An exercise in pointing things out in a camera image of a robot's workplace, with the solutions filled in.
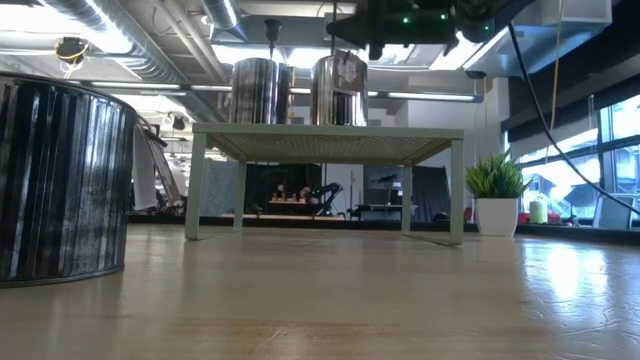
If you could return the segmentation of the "silver spiral air duct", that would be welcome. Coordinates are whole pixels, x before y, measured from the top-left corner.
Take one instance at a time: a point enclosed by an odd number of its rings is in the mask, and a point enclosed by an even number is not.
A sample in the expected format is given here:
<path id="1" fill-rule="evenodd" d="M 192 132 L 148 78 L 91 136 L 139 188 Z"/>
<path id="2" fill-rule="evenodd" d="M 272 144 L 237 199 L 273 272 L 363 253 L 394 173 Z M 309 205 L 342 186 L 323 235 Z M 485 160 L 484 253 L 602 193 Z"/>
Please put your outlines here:
<path id="1" fill-rule="evenodd" d="M 203 9 L 212 21 L 214 27 L 224 30 L 240 41 L 246 42 L 247 37 L 242 28 L 242 15 L 236 0 L 201 0 Z"/>

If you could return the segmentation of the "pale green candle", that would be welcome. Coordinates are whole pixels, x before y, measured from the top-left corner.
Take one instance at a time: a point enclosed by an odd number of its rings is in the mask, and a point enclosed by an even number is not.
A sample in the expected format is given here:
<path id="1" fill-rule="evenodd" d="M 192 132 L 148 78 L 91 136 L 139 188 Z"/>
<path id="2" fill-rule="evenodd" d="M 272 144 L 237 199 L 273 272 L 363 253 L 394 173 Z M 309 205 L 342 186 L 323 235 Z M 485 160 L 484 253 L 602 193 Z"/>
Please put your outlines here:
<path id="1" fill-rule="evenodd" d="M 535 199 L 529 203 L 531 224 L 545 224 L 548 222 L 548 205 L 544 199 Z"/>

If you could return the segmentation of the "black curtain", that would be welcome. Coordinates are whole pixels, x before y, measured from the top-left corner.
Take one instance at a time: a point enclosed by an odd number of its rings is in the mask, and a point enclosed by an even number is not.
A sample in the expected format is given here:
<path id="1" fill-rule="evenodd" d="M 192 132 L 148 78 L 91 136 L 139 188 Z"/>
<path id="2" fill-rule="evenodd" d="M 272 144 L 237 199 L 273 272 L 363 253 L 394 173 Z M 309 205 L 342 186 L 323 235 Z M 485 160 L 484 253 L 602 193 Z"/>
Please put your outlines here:
<path id="1" fill-rule="evenodd" d="M 444 167 L 415 166 L 412 179 L 414 223 L 431 223 L 437 214 L 450 213 L 449 182 Z"/>

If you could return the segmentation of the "silver candle tin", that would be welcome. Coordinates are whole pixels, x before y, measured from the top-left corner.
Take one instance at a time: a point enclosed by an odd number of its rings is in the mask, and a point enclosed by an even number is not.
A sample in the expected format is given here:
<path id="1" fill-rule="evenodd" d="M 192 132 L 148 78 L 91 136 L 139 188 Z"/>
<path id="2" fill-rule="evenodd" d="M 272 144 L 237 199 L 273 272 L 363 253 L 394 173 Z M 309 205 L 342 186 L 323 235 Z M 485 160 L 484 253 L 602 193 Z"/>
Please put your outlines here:
<path id="1" fill-rule="evenodd" d="M 124 269 L 136 123 L 111 95 L 0 72 L 0 289 Z"/>
<path id="2" fill-rule="evenodd" d="M 345 94 L 332 86 L 333 56 L 318 60 L 311 73 L 311 121 L 319 126 L 364 127 L 368 119 L 368 67 L 363 93 Z"/>

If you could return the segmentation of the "orange scented candle tin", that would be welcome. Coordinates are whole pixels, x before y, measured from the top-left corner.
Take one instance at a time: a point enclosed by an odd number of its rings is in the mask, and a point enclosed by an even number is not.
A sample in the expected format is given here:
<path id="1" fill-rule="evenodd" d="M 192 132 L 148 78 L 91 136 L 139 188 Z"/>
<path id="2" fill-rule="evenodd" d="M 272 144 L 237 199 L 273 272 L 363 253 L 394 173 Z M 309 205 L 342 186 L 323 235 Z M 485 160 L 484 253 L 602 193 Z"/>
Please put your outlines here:
<path id="1" fill-rule="evenodd" d="M 233 69 L 231 123 L 285 124 L 288 117 L 291 70 L 265 58 L 247 58 Z"/>

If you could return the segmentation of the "black candlestick holder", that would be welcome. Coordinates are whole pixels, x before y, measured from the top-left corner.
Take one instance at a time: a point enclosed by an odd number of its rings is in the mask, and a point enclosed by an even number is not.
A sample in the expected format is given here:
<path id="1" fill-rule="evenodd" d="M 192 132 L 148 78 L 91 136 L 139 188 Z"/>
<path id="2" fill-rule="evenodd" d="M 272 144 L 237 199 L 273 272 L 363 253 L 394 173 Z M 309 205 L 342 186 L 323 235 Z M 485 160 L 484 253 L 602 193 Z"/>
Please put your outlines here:
<path id="1" fill-rule="evenodd" d="M 277 20 L 275 18 L 268 18 L 264 20 L 264 24 L 266 27 L 265 36 L 269 46 L 269 58 L 273 59 L 275 46 L 280 38 L 282 23 L 280 20 Z"/>
<path id="2" fill-rule="evenodd" d="M 331 46 L 330 46 L 330 55 L 334 56 L 335 53 L 335 35 L 329 30 L 329 26 L 337 20 L 337 11 L 338 11 L 338 0 L 332 0 L 332 20 L 329 25 L 327 25 L 327 33 L 331 35 Z"/>

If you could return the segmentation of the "grey cloth cover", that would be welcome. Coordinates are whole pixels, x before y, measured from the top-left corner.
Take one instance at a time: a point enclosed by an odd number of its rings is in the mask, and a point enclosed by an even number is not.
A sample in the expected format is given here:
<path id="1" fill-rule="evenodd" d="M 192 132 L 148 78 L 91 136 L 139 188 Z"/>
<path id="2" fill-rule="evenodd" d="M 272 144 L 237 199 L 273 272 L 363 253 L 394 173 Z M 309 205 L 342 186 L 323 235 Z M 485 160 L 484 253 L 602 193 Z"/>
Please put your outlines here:
<path id="1" fill-rule="evenodd" d="M 219 162 L 209 158 L 204 162 L 201 214 L 205 217 L 222 217 L 235 209 L 237 164 Z"/>

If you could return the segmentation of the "dark background monitor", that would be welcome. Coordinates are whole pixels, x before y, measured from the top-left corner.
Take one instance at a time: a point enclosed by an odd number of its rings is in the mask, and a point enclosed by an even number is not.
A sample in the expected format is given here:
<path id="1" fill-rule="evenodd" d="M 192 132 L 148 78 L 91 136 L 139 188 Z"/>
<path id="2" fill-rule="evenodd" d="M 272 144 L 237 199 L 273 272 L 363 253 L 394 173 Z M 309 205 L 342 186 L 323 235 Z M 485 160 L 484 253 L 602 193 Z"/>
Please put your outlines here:
<path id="1" fill-rule="evenodd" d="M 367 165 L 364 167 L 364 184 L 367 190 L 401 190 L 402 168 Z"/>

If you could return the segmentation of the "white chair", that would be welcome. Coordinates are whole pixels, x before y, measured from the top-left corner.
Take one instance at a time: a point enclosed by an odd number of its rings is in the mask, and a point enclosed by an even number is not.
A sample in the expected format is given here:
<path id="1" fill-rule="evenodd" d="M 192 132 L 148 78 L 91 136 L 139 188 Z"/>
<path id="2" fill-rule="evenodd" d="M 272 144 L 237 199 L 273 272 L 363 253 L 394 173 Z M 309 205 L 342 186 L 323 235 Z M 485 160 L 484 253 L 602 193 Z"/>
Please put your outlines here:
<path id="1" fill-rule="evenodd" d="M 619 196 L 618 200 L 625 203 L 625 206 L 605 196 L 598 199 L 593 218 L 595 228 L 607 230 L 630 230 L 632 228 L 634 212 L 630 210 L 630 207 L 635 204 L 635 199 L 624 195 Z"/>

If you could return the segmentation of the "long ceiling strip light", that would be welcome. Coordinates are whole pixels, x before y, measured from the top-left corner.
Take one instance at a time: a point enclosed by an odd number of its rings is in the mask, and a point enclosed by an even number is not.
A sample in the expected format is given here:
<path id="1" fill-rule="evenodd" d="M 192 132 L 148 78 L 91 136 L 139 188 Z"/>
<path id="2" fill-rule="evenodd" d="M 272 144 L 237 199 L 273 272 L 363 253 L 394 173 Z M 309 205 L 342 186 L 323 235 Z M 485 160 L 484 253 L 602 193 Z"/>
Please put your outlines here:
<path id="1" fill-rule="evenodd" d="M 121 82 L 121 81 L 90 81 L 81 80 L 81 84 L 103 89 L 145 90 L 160 92 L 219 92 L 230 93 L 231 85 L 194 85 L 194 84 L 168 84 L 146 82 Z M 401 92 L 375 90 L 367 93 L 373 99 L 413 100 L 413 101 L 441 101 L 460 103 L 480 103 L 484 100 L 478 94 L 435 93 L 435 92 Z"/>

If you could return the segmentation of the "green perforated metal shelf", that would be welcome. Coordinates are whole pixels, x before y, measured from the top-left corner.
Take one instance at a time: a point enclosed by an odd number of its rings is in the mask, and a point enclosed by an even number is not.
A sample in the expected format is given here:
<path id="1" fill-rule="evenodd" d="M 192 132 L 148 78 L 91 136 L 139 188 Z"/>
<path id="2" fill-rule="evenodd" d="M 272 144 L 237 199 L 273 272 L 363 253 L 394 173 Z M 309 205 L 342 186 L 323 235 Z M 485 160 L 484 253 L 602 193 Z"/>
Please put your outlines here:
<path id="1" fill-rule="evenodd" d="M 202 182 L 206 145 L 211 142 L 238 163 L 233 230 L 243 229 L 247 164 L 317 163 L 400 166 L 402 175 L 401 232 L 415 239 L 460 246 L 464 239 L 464 139 L 460 129 L 352 127 L 197 123 L 193 145 L 184 236 L 201 240 Z M 411 230 L 413 167 L 449 149 L 449 239 L 436 240 Z"/>

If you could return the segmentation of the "green plant in white pot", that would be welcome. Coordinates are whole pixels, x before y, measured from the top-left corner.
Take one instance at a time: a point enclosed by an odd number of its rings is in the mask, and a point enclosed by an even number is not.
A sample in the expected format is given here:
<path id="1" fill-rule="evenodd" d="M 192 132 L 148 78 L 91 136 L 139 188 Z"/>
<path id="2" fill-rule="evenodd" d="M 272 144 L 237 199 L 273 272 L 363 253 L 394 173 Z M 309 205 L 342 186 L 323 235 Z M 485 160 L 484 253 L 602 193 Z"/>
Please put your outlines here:
<path id="1" fill-rule="evenodd" d="M 529 182 L 510 152 L 479 157 L 466 168 L 466 187 L 475 200 L 476 224 L 483 236 L 511 238 L 518 222 L 518 199 Z"/>

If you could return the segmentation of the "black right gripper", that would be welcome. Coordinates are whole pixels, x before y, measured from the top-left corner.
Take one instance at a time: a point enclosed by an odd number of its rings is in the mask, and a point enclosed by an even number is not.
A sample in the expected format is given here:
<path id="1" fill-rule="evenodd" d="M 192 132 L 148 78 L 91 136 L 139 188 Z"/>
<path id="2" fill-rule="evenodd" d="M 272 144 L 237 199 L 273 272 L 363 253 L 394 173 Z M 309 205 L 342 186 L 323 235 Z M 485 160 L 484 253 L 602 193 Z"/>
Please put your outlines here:
<path id="1" fill-rule="evenodd" d="M 458 45 L 457 0 L 357 0 L 355 13 L 330 22 L 327 31 L 379 60 L 385 44 L 366 28 L 383 18 L 386 3 L 388 43 L 443 45 L 445 55 Z"/>

